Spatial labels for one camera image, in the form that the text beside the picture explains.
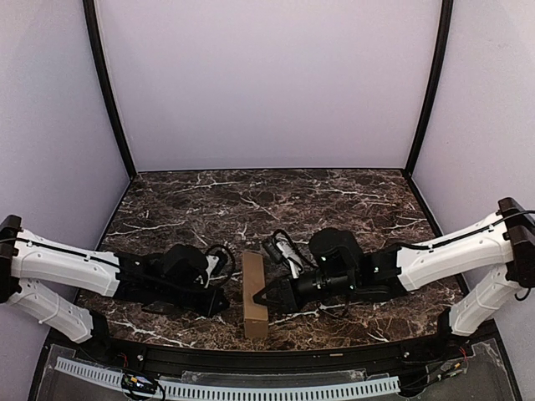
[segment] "cardboard box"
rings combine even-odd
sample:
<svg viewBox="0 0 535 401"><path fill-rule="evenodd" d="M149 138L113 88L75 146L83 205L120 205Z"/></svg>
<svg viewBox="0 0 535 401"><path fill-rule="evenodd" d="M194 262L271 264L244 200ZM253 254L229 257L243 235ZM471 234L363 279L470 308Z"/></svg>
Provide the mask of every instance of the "cardboard box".
<svg viewBox="0 0 535 401"><path fill-rule="evenodd" d="M265 287L262 255L243 252L242 262L245 337L265 338L268 336L268 307L252 300L252 296Z"/></svg>

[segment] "marble tabletop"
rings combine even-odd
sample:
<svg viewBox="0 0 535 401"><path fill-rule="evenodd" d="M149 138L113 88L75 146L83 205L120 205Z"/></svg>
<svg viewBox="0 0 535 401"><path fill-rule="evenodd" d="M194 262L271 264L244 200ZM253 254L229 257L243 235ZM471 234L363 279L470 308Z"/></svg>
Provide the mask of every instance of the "marble tabletop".
<svg viewBox="0 0 535 401"><path fill-rule="evenodd" d="M453 277L389 302L333 299L300 313L270 312L265 339L243 331L241 254L283 228L309 256L307 241L325 227L351 230L364 251L433 233L398 170L217 170L139 174L103 241L102 250L147 254L176 243L206 249L224 243L238 271L225 286L231 302L212 318L141 305L82 291L78 304L103 313L116 338L175 347L221 350L311 350L416 338L436 330L436 318L461 299ZM267 282L281 267L264 258Z"/></svg>

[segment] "white wall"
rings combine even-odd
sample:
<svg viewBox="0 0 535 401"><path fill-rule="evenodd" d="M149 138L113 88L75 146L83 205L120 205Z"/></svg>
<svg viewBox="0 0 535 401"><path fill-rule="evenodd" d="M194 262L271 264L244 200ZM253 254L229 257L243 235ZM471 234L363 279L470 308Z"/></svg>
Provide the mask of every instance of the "white wall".
<svg viewBox="0 0 535 401"><path fill-rule="evenodd" d="M93 248L127 185L81 1L0 2L0 220ZM63 294L72 294L68 288ZM27 398L48 332L0 306L0 399Z"/></svg>
<svg viewBox="0 0 535 401"><path fill-rule="evenodd" d="M99 0L138 170L405 165L439 0Z"/></svg>
<svg viewBox="0 0 535 401"><path fill-rule="evenodd" d="M535 209L535 3L456 2L415 181L445 232L512 196ZM485 272L466 278L474 286ZM526 400L535 399L535 297L497 324Z"/></svg>

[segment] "black vertical pole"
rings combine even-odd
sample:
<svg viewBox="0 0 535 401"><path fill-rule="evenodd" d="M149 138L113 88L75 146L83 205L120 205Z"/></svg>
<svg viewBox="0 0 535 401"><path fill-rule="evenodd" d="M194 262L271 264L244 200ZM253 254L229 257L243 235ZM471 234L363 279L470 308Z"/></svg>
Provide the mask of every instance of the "black vertical pole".
<svg viewBox="0 0 535 401"><path fill-rule="evenodd" d="M429 82L425 91L424 103L421 107L420 119L416 127L415 138L410 148L409 159L405 166L405 172L412 175L415 171L416 162L420 155L421 146L424 143L425 132L431 117L433 103L435 102L436 90L441 79L442 64L446 54L446 44L448 33L450 32L451 12L453 11L453 0L442 0L441 19L438 25L438 34L436 35L435 54L431 63Z"/></svg>
<svg viewBox="0 0 535 401"><path fill-rule="evenodd" d="M125 164L126 172L130 179L133 180L137 175L137 172L135 170L134 161L132 160L132 154L128 148L128 143L126 142L123 126L120 123L114 94L111 90L110 76L108 75L108 69L106 68L106 61L104 59L104 50L102 49L102 42L100 41L99 22L97 20L94 0L84 0L84 12L89 42L91 43L91 50L93 52L94 66L97 70L97 75L99 76L100 90L102 91L102 97L104 98L106 110L108 111L111 128L114 131L115 140L117 141L117 146L119 146L119 152L123 159L123 163Z"/></svg>

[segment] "marble surface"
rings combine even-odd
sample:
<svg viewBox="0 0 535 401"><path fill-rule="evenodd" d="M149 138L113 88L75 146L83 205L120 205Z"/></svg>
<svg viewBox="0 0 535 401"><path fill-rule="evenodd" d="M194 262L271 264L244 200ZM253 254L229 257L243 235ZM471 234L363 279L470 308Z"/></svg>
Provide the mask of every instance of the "marble surface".
<svg viewBox="0 0 535 401"><path fill-rule="evenodd" d="M176 243L206 249L225 243L238 270L245 250L283 228L308 254L307 240L324 227L351 230L364 251L433 234L398 170L223 170L142 173L126 194L103 250L146 254ZM267 282L281 274L264 258ZM455 278L434 282L389 302L309 304L301 313L270 313L266 339L244 337L242 276L226 285L228 310L213 318L141 305L82 291L78 304L103 313L116 338L222 350L304 350L415 338L436 330L436 318L461 299Z"/></svg>

